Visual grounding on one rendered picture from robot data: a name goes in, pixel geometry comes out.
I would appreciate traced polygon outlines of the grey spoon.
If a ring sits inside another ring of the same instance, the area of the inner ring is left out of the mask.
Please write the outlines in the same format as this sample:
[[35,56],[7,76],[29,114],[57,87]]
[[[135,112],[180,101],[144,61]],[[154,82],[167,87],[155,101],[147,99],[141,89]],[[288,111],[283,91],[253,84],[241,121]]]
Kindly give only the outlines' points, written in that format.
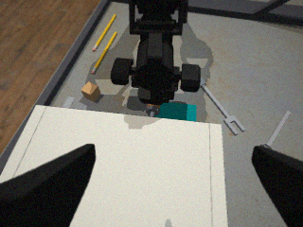
[[[275,131],[273,132],[272,136],[268,140],[267,144],[258,144],[258,146],[265,146],[266,148],[272,148],[271,145],[275,141],[278,133],[280,132],[281,128],[283,127],[284,123],[286,122],[288,117],[283,116],[282,119],[280,120],[279,124],[277,125]],[[273,149],[273,148],[272,148]]]

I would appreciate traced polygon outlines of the white box-shaped cabinet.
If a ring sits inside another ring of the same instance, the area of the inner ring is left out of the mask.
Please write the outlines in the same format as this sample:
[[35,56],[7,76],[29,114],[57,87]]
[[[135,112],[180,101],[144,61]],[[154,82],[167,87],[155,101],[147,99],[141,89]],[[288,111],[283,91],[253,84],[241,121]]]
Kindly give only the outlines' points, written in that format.
[[69,227],[228,227],[221,124],[36,105],[0,183],[94,144]]

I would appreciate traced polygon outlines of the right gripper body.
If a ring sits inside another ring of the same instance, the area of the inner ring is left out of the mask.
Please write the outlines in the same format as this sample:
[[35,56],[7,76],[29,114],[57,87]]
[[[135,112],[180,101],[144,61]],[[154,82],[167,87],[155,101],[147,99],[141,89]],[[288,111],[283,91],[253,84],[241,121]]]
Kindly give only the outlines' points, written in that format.
[[[111,81],[115,85],[127,85],[129,76],[132,83],[137,84],[134,79],[135,67],[133,59],[116,58],[111,71]],[[199,91],[201,83],[201,67],[198,64],[182,63],[182,71],[179,66],[174,66],[174,81],[175,86],[181,80],[180,89],[184,92],[196,93]]]

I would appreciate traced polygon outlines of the dark grey metal frame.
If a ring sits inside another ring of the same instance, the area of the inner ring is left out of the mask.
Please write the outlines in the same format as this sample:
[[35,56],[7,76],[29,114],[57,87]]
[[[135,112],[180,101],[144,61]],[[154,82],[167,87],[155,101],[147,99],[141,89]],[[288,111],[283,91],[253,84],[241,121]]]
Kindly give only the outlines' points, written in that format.
[[263,4],[262,6],[254,9],[253,14],[263,15],[263,14],[271,11],[272,9],[275,9],[275,8],[287,3],[288,1],[290,1],[290,0],[271,0],[271,1]]

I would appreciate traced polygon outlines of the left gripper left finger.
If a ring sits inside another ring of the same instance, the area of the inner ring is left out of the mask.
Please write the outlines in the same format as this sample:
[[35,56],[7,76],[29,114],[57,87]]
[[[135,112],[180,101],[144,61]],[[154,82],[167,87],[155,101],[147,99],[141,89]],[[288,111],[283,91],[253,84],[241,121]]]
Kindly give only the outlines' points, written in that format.
[[69,227],[95,161],[85,144],[0,183],[0,227]]

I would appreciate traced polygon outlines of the grey combination wrench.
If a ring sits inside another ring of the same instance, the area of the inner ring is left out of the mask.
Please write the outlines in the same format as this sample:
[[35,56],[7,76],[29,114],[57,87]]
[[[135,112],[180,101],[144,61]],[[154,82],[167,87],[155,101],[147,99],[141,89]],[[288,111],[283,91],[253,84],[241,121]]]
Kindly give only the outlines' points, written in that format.
[[237,124],[237,126],[240,129],[243,129],[243,125],[240,123],[240,121],[235,117],[235,115],[230,116],[226,110],[223,108],[223,106],[219,103],[219,101],[211,94],[211,92],[207,89],[207,87],[205,86],[206,82],[204,81],[203,78],[201,78],[201,83],[200,83],[200,87],[203,87],[203,89],[205,90],[205,92],[209,95],[209,97],[213,100],[213,102],[216,104],[216,106],[220,109],[220,111],[223,113],[223,115],[226,117],[226,119],[224,120],[225,124],[228,126],[228,128],[235,134],[237,133],[237,131],[235,130],[235,128],[231,125],[231,122],[235,122]]

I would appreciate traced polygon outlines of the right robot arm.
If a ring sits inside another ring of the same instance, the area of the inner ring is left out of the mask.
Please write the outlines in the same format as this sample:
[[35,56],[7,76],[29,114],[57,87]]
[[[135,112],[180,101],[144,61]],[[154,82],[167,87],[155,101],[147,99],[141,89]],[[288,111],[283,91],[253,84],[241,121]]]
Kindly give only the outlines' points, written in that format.
[[[138,13],[143,14],[136,22],[135,6]],[[171,17],[177,6],[178,23]],[[137,95],[142,103],[162,105],[174,100],[171,35],[182,36],[187,7],[188,0],[129,0],[130,34],[140,35],[134,79],[139,85]]]

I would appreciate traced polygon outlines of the tan cube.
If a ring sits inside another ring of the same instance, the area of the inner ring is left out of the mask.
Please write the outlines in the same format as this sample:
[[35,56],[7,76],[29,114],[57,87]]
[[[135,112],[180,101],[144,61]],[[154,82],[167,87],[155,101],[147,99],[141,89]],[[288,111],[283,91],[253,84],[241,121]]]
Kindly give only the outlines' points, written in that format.
[[101,94],[98,86],[91,82],[87,82],[81,89],[81,92],[84,95],[84,97],[92,101],[95,101],[98,98],[98,96]]

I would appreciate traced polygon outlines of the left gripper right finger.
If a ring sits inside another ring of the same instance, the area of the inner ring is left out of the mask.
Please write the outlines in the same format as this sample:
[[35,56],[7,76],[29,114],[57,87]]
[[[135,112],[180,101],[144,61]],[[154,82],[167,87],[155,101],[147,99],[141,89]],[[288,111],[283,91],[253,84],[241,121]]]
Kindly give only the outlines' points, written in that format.
[[287,227],[303,227],[303,161],[255,146],[252,164]]

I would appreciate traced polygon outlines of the grey flat bar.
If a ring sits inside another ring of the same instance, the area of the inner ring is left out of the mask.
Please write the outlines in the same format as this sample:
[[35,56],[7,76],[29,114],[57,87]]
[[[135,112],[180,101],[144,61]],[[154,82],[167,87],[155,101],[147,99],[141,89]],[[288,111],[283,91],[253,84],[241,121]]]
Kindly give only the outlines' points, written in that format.
[[62,108],[70,108],[74,100],[75,100],[74,97],[69,96],[67,100],[64,102]]

